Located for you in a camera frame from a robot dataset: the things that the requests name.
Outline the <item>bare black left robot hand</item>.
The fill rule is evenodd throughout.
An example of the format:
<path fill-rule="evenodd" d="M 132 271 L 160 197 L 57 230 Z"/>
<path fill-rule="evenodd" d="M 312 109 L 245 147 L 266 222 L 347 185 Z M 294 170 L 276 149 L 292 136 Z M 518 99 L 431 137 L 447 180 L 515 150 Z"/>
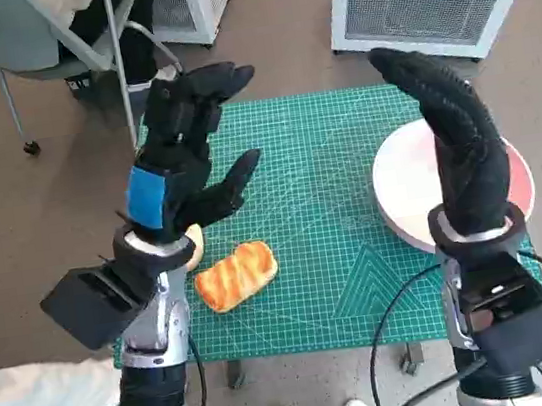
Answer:
<path fill-rule="evenodd" d="M 253 65 L 214 63 L 152 83 L 146 102 L 146 140 L 130 171 L 126 220 L 149 242 L 170 243 L 191 225 L 205 228 L 236 213 L 257 168 L 260 150 L 242 153 L 225 178 L 208 186 L 208 137 L 222 105 L 253 79 Z"/>

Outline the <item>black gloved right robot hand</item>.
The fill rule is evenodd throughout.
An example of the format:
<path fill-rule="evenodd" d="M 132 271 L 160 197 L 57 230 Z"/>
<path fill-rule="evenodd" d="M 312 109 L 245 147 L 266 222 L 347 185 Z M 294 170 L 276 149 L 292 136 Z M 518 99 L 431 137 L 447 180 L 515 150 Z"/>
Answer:
<path fill-rule="evenodd" d="M 473 86 L 420 52 L 373 49 L 368 61 L 419 103 L 435 138 L 445 216 L 461 236 L 505 225 L 510 161 L 490 112 Z"/>

